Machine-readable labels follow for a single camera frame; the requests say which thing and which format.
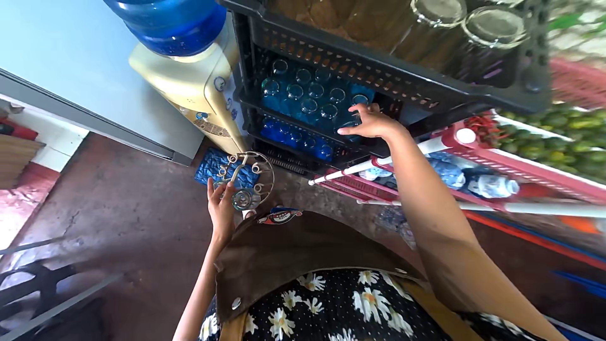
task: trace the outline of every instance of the concrete floor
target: concrete floor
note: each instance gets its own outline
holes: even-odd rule
[[[62,281],[66,297],[111,273],[124,279],[106,288],[105,319],[114,340],[167,340],[198,276],[210,241],[206,187],[193,180],[204,147],[192,167],[153,157],[90,134],[73,157],[20,244],[65,236],[53,245],[2,259],[3,269],[46,259],[51,268],[76,263],[80,274]],[[394,232],[376,228],[377,206],[358,205],[303,179],[278,171],[275,201],[309,209],[353,226],[418,262]],[[606,337],[606,303],[550,271],[561,269],[606,283],[602,271],[584,263],[474,224],[489,256],[539,310]]]

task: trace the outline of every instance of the blue mat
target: blue mat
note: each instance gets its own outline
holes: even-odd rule
[[[194,180],[201,184],[207,184],[208,178],[212,177],[215,181],[222,180],[221,177],[217,176],[219,173],[219,166],[223,164],[227,164],[227,154],[222,150],[215,148],[208,148],[206,154],[204,154],[204,158],[196,171],[196,175],[194,175]],[[228,178],[231,178],[233,172],[236,170],[236,167],[242,164],[242,162],[238,161],[234,165],[231,165],[227,170]],[[245,165],[238,172],[238,176],[236,177],[236,187],[240,188],[252,188],[255,183],[259,180],[259,175],[253,173],[252,168],[249,164]]]

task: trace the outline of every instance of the person's right hand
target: person's right hand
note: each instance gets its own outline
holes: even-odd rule
[[[388,137],[390,134],[407,132],[406,128],[386,114],[382,113],[379,105],[373,103],[371,106],[356,104],[349,108],[350,112],[358,111],[362,124],[356,127],[340,128],[340,135],[360,135],[363,137]]]

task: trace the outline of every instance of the brown apron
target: brown apron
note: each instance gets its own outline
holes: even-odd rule
[[[400,256],[334,219],[310,211],[265,215],[243,221],[215,262],[218,270],[216,306],[219,323],[223,325],[222,340],[240,340],[248,308],[269,292],[308,272],[374,269],[406,280],[405,287],[418,288],[419,295],[425,292],[422,287],[428,288],[421,273]],[[446,316],[456,316],[432,294],[424,294],[423,298],[431,302],[428,306],[441,306]],[[418,299],[419,304],[427,310],[421,300]],[[458,322],[459,327],[467,326],[460,319]],[[467,326],[466,331],[468,334],[471,328]]]

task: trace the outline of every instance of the hand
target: hand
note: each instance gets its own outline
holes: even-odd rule
[[[233,224],[233,213],[235,208],[231,204],[231,197],[236,192],[233,182],[214,188],[214,181],[208,178],[208,213],[213,221],[213,240],[226,243],[231,239],[235,228]]]
[[[391,119],[379,109],[379,105],[373,103],[371,106],[356,104],[349,108],[350,112],[358,111],[362,124],[356,127],[340,128],[340,135],[360,135],[364,137],[381,137],[385,139],[394,133],[408,133],[406,128],[396,120]]]

